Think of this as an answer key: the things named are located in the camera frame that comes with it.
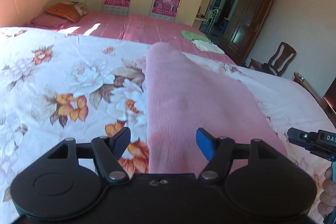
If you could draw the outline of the right hand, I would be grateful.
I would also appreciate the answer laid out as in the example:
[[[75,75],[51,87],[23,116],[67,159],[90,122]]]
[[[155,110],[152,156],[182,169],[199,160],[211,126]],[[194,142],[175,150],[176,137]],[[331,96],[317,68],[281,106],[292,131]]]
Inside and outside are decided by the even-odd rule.
[[[336,185],[332,181],[332,176],[332,167],[329,167],[325,172],[325,181],[322,184],[323,192],[319,196],[320,202],[318,204],[318,212],[323,218],[332,213],[336,205]]]

